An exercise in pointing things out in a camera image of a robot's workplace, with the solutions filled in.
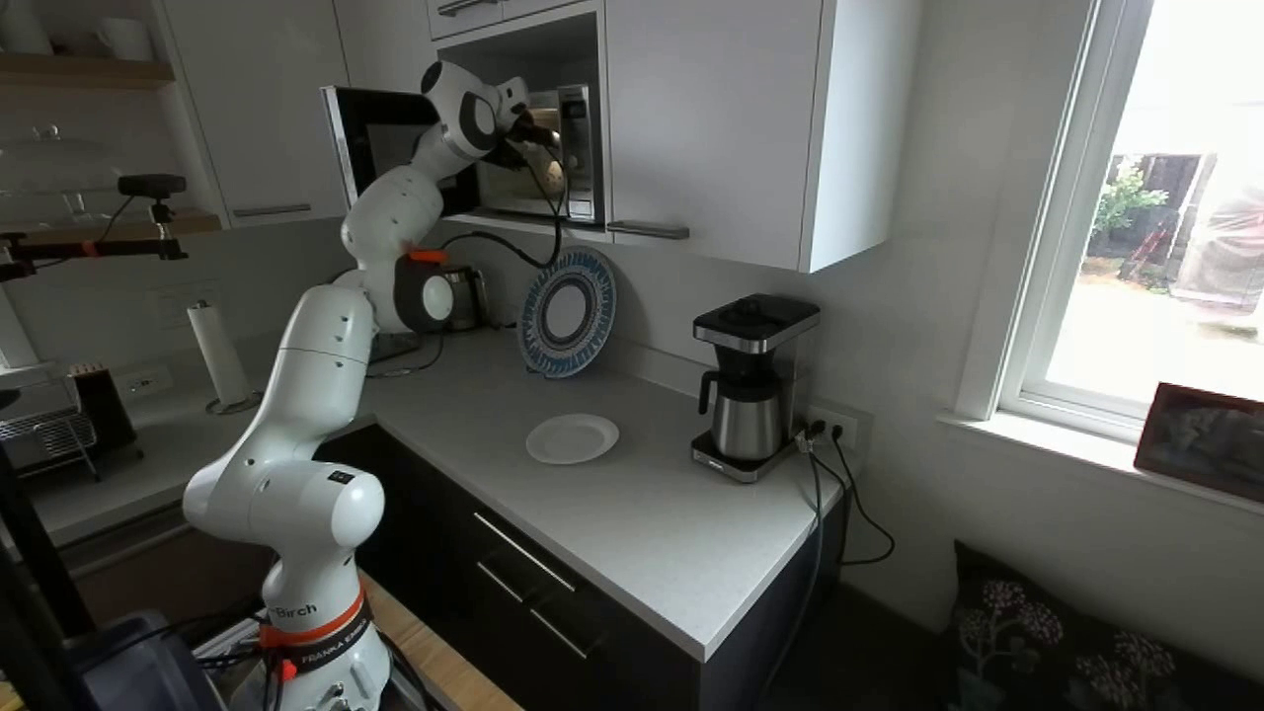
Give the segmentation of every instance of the shelf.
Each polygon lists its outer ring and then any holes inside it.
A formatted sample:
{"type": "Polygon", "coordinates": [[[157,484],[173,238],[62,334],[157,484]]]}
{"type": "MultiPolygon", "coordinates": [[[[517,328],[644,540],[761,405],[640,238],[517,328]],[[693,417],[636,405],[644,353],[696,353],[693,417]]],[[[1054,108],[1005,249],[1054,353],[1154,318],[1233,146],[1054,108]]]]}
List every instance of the shelf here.
{"type": "MultiPolygon", "coordinates": [[[[95,241],[108,224],[53,224],[53,228],[12,228],[29,231],[29,241],[58,245],[58,241],[95,241]]],[[[222,231],[226,224],[215,213],[173,213],[168,224],[169,238],[222,231]]],[[[115,222],[108,241],[154,241],[154,222],[115,222]]]]}
{"type": "Polygon", "coordinates": [[[115,63],[82,55],[0,55],[0,88],[110,88],[157,92],[169,83],[168,63],[115,63]]]}

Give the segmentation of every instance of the lower cabinet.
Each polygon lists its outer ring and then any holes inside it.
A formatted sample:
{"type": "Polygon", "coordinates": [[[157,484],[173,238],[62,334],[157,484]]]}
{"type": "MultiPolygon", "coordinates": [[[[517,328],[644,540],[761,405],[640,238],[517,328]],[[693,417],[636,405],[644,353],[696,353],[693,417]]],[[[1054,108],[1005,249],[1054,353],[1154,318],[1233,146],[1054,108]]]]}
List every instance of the lower cabinet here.
{"type": "MultiPolygon", "coordinates": [[[[386,484],[386,519],[359,565],[531,711],[754,708],[809,604],[815,540],[698,663],[386,432],[345,433],[319,458],[386,484]]],[[[840,554],[840,509],[827,519],[827,559],[840,554]]]]}

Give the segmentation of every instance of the cabinet door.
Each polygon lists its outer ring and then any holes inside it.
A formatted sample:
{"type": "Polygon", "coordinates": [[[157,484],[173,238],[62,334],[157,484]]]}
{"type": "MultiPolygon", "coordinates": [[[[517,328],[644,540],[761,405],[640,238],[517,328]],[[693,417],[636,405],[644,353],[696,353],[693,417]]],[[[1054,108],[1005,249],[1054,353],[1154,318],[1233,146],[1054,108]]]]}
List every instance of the cabinet door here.
{"type": "Polygon", "coordinates": [[[821,0],[607,0],[613,231],[798,263],[821,0]]]}
{"type": "Polygon", "coordinates": [[[168,0],[168,25],[226,216],[345,213],[323,98],[323,88],[349,77],[331,4],[168,0]]]}
{"type": "Polygon", "coordinates": [[[349,83],[420,95],[434,63],[426,0],[338,0],[349,83]]]}

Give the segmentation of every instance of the coffee maker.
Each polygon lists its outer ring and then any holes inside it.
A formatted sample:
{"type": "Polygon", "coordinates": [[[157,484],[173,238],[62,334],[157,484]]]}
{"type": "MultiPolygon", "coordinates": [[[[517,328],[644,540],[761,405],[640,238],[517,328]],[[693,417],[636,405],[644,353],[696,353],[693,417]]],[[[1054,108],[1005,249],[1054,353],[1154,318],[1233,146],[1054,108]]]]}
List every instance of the coffee maker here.
{"type": "Polygon", "coordinates": [[[714,372],[698,384],[698,416],[710,425],[693,453],[734,479],[760,480],[790,449],[790,384],[779,347],[815,328],[817,305],[754,292],[696,317],[696,341],[714,345],[714,372]]]}

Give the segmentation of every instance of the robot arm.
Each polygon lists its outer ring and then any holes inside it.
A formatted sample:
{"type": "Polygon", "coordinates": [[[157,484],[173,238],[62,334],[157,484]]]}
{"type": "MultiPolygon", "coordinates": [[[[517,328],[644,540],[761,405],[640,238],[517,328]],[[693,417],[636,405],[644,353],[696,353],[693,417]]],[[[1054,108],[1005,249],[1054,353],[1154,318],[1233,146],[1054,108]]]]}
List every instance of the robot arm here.
{"type": "Polygon", "coordinates": [[[195,528],[276,549],[264,648],[295,666],[286,708],[378,702],[390,657],[366,625],[357,549],[382,519],[382,484],[312,453],[357,417],[372,334],[402,332],[395,259],[440,222],[440,183],[527,117],[521,77],[484,88],[456,63],[434,63],[424,95],[440,126],[424,133],[413,167],[372,183],[345,216],[341,238],[357,268],[303,292],[262,412],[230,453],[189,479],[183,501],[195,528]]]}

